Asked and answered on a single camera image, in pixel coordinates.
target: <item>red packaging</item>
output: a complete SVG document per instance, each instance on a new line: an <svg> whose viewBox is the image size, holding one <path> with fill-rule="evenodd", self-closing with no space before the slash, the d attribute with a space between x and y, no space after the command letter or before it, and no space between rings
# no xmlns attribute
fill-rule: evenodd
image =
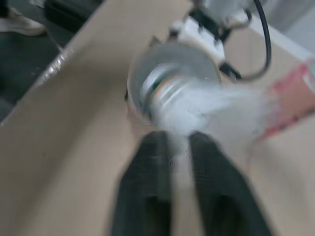
<svg viewBox="0 0 315 236"><path fill-rule="evenodd" d="M315 111L315 63L304 63L272 84L268 96L277 105L262 138L285 130Z"/></svg>

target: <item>floor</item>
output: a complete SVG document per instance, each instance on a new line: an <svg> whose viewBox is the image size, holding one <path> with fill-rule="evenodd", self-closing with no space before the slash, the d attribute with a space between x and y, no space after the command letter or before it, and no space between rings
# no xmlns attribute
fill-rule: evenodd
<svg viewBox="0 0 315 236"><path fill-rule="evenodd" d="M27 0L9 0L25 16L44 24L49 34L29 37L17 33L0 34L0 121L23 97L73 33L48 22L43 9Z"/></svg>

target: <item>black cable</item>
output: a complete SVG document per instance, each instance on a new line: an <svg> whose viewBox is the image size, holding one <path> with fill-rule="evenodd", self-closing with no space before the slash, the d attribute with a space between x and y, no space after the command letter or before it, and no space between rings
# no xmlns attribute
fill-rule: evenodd
<svg viewBox="0 0 315 236"><path fill-rule="evenodd" d="M269 34L266 16L265 16L265 13L264 13L264 10L262 8L260 1L259 0L253 0L253 1L257 8L257 12L259 14L261 24L262 24L262 29L264 32L265 45L266 45L266 61L265 61L264 67L260 71L258 71L257 73L242 77L241 78L242 81L251 81L251 80L261 77L263 74L266 73L271 63L271 41L270 41L270 34Z"/></svg>
<svg viewBox="0 0 315 236"><path fill-rule="evenodd" d="M252 21L252 13L248 9L244 9L244 12L245 12L248 20L245 23L231 25L229 27L230 30L238 30L238 29L242 29L242 28L245 28L245 27L249 26L249 24Z"/></svg>

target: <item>cardboard surface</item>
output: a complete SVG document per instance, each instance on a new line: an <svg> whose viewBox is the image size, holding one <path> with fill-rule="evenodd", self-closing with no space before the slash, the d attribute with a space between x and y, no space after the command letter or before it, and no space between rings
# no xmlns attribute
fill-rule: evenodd
<svg viewBox="0 0 315 236"><path fill-rule="evenodd" d="M0 128L1 235L108 235L117 181L147 132L128 118L129 64L153 35L166 38L189 6L184 0L107 1L69 44L74 55L63 70L24 97ZM251 29L236 32L226 54L242 73L255 71L264 61L263 39ZM269 84L298 61L274 44L272 66L256 83ZM312 127L314 118L258 144L251 159L231 157L279 235L314 231ZM185 218L174 235L202 235L192 215L195 228Z"/></svg>

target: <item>shoe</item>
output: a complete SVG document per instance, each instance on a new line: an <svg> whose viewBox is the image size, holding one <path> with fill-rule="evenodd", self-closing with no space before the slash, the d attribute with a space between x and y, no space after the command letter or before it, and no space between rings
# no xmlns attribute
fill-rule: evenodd
<svg viewBox="0 0 315 236"><path fill-rule="evenodd" d="M28 36L37 36L45 32L45 26L23 16L10 8L7 18L0 18L0 32L16 32Z"/></svg>

